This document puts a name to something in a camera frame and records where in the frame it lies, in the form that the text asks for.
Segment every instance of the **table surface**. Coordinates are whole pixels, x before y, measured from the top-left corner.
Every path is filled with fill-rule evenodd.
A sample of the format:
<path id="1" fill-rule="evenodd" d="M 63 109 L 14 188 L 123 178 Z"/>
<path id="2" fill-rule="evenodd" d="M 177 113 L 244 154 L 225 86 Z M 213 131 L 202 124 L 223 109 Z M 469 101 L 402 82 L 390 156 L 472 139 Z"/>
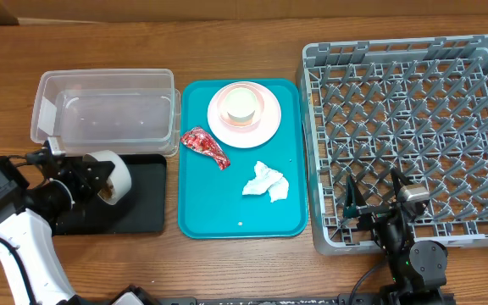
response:
<path id="1" fill-rule="evenodd" d="M 194 80 L 295 80 L 310 42 L 468 34 L 488 34 L 488 15 L 0 27 L 0 155 L 38 148 L 30 140 L 31 110 L 45 71 L 168 68 L 183 91 Z M 349 292 L 380 260 L 318 254 L 309 223 L 295 238 L 190 240 L 176 219 L 178 157 L 168 164 L 161 236 L 54 238 L 78 294 L 109 299 L 133 283 L 156 297 L 328 297 Z M 389 279 L 383 269 L 361 291 L 377 291 Z M 444 291 L 461 304 L 488 302 L 488 248 L 450 250 Z M 11 302 L 0 266 L 0 304 Z"/>

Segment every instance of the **teal cutting board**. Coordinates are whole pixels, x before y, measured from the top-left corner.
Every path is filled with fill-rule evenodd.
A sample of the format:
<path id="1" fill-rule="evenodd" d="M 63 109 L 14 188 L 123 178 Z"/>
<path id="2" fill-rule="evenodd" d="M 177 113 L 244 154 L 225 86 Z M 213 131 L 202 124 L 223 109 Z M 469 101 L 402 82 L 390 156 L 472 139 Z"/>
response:
<path id="1" fill-rule="evenodd" d="M 207 109 L 222 87 L 244 80 L 201 80 L 191 83 L 182 98 L 181 133 L 201 126 L 219 143 L 230 166 L 219 170 L 215 161 L 180 144 L 178 225 L 190 238 L 247 238 L 296 236 L 308 222 L 304 148 L 299 94 L 285 79 L 253 81 L 270 89 L 281 107 L 280 128 L 266 143 L 254 148 L 234 148 L 210 130 Z M 268 192 L 243 196 L 242 188 L 255 177 L 253 166 L 261 161 L 280 171 L 289 182 L 286 200 L 270 202 Z"/>

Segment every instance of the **crumpled red candy wrapper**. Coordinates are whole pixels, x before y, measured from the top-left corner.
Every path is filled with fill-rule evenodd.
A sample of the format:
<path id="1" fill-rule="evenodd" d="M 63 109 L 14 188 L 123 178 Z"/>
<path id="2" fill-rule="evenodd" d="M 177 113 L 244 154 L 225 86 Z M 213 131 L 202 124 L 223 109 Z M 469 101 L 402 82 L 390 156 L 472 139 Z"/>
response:
<path id="1" fill-rule="evenodd" d="M 191 150 L 212 157 L 221 170 L 227 169 L 230 165 L 227 155 L 221 150 L 219 144 L 199 126 L 187 131 L 180 141 Z"/>

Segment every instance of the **plastic crate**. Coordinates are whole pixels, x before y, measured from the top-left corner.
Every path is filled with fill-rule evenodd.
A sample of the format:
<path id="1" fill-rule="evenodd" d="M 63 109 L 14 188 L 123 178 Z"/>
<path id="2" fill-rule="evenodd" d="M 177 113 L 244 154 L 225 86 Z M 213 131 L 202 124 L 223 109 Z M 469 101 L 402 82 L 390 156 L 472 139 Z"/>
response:
<path id="1" fill-rule="evenodd" d="M 488 246 L 488 35 L 312 43 L 297 79 L 320 253 L 380 250 L 341 211 L 347 175 L 390 202 L 391 167 L 430 191 L 416 241 Z"/>

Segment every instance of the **crumpled paper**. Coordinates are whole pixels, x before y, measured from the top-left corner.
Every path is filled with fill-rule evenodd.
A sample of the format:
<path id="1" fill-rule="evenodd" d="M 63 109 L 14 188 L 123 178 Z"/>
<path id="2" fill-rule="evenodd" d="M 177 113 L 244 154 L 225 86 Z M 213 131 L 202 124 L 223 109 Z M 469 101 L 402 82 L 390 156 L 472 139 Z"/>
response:
<path id="1" fill-rule="evenodd" d="M 281 172 L 270 169 L 261 161 L 255 164 L 253 171 L 256 177 L 246 183 L 242 195 L 261 195 L 269 191 L 270 202 L 287 199 L 289 182 Z"/>

